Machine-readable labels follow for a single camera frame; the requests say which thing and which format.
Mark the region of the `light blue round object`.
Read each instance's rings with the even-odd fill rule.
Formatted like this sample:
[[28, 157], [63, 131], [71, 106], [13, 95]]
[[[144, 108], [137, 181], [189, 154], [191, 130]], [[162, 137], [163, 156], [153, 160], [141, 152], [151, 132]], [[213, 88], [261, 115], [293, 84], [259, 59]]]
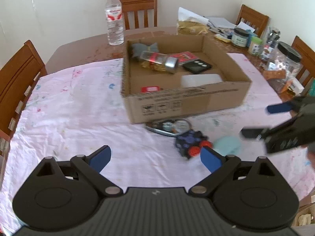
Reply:
[[241, 151], [240, 140], [232, 135], [220, 137], [213, 142], [213, 149], [222, 156], [235, 155]]

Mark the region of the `black toy car red wheels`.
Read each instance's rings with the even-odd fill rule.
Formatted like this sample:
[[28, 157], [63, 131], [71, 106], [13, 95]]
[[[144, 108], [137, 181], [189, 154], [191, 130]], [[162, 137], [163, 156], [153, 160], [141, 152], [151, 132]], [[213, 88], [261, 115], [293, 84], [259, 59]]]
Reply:
[[189, 130], [176, 137], [175, 147], [182, 157], [189, 160], [199, 155], [202, 147], [212, 148], [213, 143], [201, 131]]

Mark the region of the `correction tape dispenser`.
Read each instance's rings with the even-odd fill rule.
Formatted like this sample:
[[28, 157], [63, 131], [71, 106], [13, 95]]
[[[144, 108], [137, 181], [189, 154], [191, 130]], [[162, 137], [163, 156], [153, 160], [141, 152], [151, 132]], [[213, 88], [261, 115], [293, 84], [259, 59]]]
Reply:
[[145, 123], [145, 128], [153, 133], [177, 137], [192, 129], [191, 123], [184, 118], [162, 119]]

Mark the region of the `spice jar silver lid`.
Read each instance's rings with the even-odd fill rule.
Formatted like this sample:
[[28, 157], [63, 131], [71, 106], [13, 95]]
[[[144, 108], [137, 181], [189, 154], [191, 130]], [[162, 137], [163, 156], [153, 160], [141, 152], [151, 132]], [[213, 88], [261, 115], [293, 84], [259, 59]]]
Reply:
[[142, 51], [139, 56], [143, 68], [153, 71], [175, 74], [178, 68], [178, 59], [166, 54]]

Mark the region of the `large black lid jar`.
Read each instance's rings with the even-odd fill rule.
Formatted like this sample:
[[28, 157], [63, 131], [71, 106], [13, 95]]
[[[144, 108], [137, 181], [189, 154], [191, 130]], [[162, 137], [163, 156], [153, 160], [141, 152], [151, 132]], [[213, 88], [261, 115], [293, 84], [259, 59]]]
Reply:
[[301, 60], [297, 50], [280, 41], [271, 52], [263, 76], [278, 94], [283, 93], [299, 72]]

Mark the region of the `pink floral tablecloth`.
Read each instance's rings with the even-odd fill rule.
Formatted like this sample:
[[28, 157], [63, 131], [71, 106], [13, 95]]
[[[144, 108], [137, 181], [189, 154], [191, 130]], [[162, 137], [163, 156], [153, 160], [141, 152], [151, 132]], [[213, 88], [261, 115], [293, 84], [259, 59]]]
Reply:
[[[225, 135], [239, 137], [243, 127], [273, 127], [290, 118], [289, 113], [266, 113], [265, 108], [281, 102], [280, 98], [244, 55], [229, 56], [252, 84], [239, 107], [188, 119], [211, 142]], [[1, 189], [1, 229], [6, 235], [20, 228], [13, 197], [47, 156], [70, 160], [108, 145], [112, 158], [101, 174], [123, 190], [129, 186], [188, 190], [210, 174], [199, 157], [190, 161], [181, 157], [173, 138], [130, 123], [120, 95], [122, 63], [116, 59], [79, 65], [39, 80], [10, 141]], [[297, 148], [269, 156], [299, 200], [314, 188], [314, 169], [306, 153]]]

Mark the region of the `red label small jar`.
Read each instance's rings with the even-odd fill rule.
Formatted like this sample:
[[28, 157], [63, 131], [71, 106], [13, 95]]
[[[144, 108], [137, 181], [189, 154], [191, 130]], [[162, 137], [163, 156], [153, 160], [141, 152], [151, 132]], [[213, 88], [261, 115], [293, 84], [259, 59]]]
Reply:
[[267, 61], [269, 60], [270, 54], [272, 52], [273, 48], [269, 44], [265, 44], [262, 48], [262, 51], [259, 55], [259, 58], [262, 61]]

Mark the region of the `wooden chair far right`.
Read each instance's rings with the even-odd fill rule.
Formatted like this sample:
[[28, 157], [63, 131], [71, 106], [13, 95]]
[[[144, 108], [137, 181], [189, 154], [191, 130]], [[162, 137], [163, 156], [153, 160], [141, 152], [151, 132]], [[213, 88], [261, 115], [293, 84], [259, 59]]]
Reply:
[[314, 51], [298, 36], [295, 36], [292, 48], [302, 56], [301, 69], [298, 71], [296, 79], [303, 87], [306, 87], [314, 78]]

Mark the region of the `wooden chair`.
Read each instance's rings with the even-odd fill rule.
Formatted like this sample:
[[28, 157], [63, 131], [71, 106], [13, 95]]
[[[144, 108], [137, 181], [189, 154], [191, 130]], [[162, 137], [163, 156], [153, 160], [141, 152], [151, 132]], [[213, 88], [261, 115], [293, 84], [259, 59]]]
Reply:
[[306, 87], [314, 78], [314, 51], [298, 36], [295, 36], [292, 48], [302, 56], [301, 69], [298, 71], [296, 79], [303, 87]]
[[16, 130], [21, 111], [42, 76], [45, 64], [33, 43], [27, 40], [23, 47], [1, 69], [1, 156], [5, 157]]
[[153, 26], [158, 25], [158, 0], [119, 0], [122, 4], [122, 15], [124, 20], [125, 30], [130, 30], [128, 13], [133, 13], [134, 28], [139, 29], [138, 12], [144, 13], [144, 28], [149, 27], [148, 12], [153, 11]]

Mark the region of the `green lid spice jar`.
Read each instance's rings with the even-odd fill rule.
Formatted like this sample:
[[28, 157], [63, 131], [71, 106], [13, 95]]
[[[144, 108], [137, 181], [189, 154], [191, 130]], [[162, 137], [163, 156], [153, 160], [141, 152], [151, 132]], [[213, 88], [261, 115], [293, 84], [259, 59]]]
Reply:
[[258, 55], [259, 54], [259, 50], [260, 50], [260, 47], [262, 45], [262, 40], [257, 37], [257, 36], [252, 36], [251, 37], [251, 41], [250, 41], [250, 44], [249, 44], [249, 49], [248, 49], [248, 52], [251, 54], [251, 55]]

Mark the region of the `pens in holder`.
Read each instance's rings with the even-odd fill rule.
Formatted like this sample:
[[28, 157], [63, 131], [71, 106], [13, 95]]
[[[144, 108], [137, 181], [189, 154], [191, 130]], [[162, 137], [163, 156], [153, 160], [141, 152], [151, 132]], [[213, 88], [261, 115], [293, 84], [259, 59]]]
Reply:
[[264, 44], [264, 48], [267, 49], [270, 47], [270, 45], [272, 44], [272, 42], [276, 39], [279, 38], [281, 34], [281, 31], [276, 28], [276, 27], [272, 27], [272, 26], [268, 26], [268, 32], [266, 35], [266, 41]]

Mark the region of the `black lid glass jar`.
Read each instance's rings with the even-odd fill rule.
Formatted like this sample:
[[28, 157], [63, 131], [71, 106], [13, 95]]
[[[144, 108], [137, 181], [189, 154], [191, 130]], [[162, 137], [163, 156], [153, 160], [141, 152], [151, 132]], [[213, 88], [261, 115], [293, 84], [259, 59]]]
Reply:
[[234, 46], [245, 48], [247, 46], [248, 38], [249, 32], [235, 27], [232, 34], [231, 42]]

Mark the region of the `red white small box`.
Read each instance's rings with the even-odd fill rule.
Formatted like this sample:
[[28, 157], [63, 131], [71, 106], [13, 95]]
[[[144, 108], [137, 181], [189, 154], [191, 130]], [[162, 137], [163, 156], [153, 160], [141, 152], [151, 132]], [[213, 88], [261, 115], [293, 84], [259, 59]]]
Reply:
[[159, 86], [146, 86], [141, 88], [142, 93], [147, 93], [147, 92], [156, 92], [160, 91], [161, 88]]

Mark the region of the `white plastic box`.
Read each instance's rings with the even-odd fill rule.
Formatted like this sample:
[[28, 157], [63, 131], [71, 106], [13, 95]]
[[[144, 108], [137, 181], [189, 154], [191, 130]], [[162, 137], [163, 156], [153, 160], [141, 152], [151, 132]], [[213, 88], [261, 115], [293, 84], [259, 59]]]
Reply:
[[222, 82], [218, 74], [185, 75], [181, 78], [181, 87], [198, 87]]

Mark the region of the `black remote device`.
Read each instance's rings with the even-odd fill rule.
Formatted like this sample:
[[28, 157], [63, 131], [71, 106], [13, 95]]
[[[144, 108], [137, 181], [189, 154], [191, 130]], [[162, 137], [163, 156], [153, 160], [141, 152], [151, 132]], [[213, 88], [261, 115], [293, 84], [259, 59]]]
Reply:
[[194, 60], [184, 63], [183, 68], [192, 74], [200, 74], [206, 70], [212, 69], [212, 65], [203, 60]]

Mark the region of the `wooden chair right corner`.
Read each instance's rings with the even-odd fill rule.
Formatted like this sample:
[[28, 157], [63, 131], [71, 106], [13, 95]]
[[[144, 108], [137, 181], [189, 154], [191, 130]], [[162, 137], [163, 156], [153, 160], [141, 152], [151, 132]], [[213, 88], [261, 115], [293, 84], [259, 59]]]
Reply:
[[258, 37], [261, 37], [268, 24], [268, 21], [268, 16], [243, 4], [241, 5], [241, 9], [235, 24], [238, 25], [240, 22], [245, 24], [249, 23], [249, 26], [255, 29], [254, 33], [257, 34]]

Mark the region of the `open cardboard box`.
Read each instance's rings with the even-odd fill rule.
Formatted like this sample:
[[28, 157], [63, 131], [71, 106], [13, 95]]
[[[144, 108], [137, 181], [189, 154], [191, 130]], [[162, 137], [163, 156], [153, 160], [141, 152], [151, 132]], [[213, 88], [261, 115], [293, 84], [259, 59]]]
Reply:
[[[189, 51], [211, 68], [199, 75], [183, 67], [174, 74], [143, 68], [132, 56], [136, 43], [157, 43], [164, 54]], [[121, 95], [132, 124], [235, 108], [250, 86], [241, 67], [208, 36], [168, 35], [125, 44]]]

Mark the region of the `pink card pack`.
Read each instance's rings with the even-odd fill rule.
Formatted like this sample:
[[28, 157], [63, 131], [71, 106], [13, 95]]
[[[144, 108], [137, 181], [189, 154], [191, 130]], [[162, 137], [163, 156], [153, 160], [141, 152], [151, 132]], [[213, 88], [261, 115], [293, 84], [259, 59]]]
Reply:
[[195, 54], [189, 51], [174, 53], [171, 54], [170, 56], [178, 60], [178, 65], [184, 65], [185, 63], [189, 63], [199, 59]]

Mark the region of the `stack of white papers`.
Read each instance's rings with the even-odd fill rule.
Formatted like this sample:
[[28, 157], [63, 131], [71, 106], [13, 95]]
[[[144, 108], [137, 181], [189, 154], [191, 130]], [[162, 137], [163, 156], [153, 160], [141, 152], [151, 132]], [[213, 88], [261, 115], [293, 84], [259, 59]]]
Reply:
[[233, 29], [235, 27], [239, 27], [239, 28], [244, 29], [244, 30], [251, 28], [250, 26], [246, 27], [245, 23], [239, 23], [238, 25], [235, 25], [234, 23], [229, 22], [225, 18], [207, 17], [207, 19], [209, 20], [209, 23], [216, 28], [231, 28], [231, 29]]

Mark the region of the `wooden chair left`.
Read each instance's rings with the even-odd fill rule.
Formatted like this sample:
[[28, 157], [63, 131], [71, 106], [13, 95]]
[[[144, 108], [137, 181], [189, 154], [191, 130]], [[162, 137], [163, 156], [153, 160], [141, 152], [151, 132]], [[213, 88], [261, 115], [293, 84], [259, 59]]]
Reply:
[[16, 130], [21, 111], [42, 76], [45, 64], [33, 43], [27, 40], [23, 47], [1, 69], [1, 156], [5, 157]]

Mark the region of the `grey plush toy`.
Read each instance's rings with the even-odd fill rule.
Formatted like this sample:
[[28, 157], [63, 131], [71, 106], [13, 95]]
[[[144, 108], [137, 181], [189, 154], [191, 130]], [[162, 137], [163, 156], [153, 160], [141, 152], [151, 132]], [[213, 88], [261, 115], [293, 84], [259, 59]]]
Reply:
[[131, 45], [132, 47], [132, 57], [139, 58], [143, 51], [157, 52], [159, 53], [158, 44], [153, 43], [151, 45], [145, 45], [142, 43], [134, 43]]

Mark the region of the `gold tissue pack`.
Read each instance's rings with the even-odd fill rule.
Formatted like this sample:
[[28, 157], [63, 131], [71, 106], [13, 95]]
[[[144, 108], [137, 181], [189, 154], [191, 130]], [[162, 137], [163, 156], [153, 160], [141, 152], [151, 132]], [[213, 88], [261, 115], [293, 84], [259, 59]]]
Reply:
[[178, 8], [177, 35], [206, 35], [208, 19], [183, 7]]

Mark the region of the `clear plastic water bottle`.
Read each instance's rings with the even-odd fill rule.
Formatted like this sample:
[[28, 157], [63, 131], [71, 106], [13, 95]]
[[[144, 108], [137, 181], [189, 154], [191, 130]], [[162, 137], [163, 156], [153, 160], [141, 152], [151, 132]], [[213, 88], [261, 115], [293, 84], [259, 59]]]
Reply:
[[105, 5], [108, 43], [112, 46], [124, 42], [122, 4], [120, 0], [107, 0]]

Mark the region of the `wooden chair far centre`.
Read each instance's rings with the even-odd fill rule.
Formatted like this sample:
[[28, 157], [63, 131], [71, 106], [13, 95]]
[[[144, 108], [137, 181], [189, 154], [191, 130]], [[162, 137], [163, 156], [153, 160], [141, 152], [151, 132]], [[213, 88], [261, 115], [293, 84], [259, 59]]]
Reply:
[[158, 0], [119, 0], [122, 4], [122, 15], [124, 20], [125, 30], [130, 30], [128, 13], [133, 13], [134, 28], [139, 29], [138, 12], [144, 13], [144, 28], [149, 27], [148, 12], [153, 11], [153, 26], [158, 25]]

